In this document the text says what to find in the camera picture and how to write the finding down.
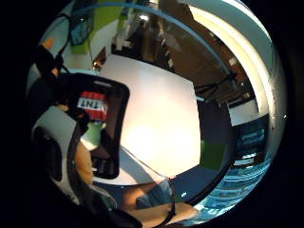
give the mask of tnt logo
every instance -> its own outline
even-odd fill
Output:
[[[88,113],[91,121],[105,122],[107,99],[104,94],[85,91],[81,94],[77,106]]]

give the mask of white desk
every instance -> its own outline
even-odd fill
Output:
[[[192,82],[149,64],[110,55],[101,75],[130,89],[121,145],[157,172],[172,177],[200,162],[200,121]],[[120,174],[108,184],[163,178],[121,150]]]

